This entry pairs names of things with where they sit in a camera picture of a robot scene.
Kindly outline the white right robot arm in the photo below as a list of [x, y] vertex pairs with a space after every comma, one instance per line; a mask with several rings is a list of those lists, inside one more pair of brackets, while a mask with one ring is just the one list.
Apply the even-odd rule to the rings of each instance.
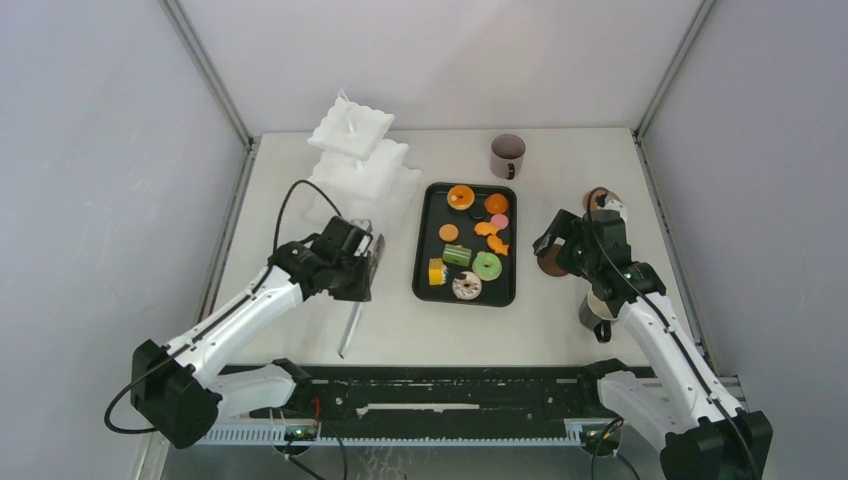
[[655, 269], [632, 258], [625, 220], [616, 211], [577, 216], [559, 210], [534, 242], [539, 258], [587, 280], [636, 341], [666, 398], [643, 391], [630, 371], [583, 383], [578, 402], [592, 416], [609, 410], [658, 452], [667, 479], [760, 479], [773, 428], [749, 412], [719, 381], [686, 334]]

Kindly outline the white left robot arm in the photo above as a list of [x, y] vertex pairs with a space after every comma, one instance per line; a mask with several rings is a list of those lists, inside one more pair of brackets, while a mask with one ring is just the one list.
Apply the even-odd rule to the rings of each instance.
[[147, 340], [132, 355], [132, 406], [174, 447], [187, 448], [219, 421], [277, 407], [305, 414], [313, 394], [308, 376], [286, 359], [226, 374], [223, 369], [247, 343], [308, 299], [362, 304], [385, 238], [367, 220], [332, 217], [322, 232], [274, 249], [266, 266], [223, 307], [163, 345]]

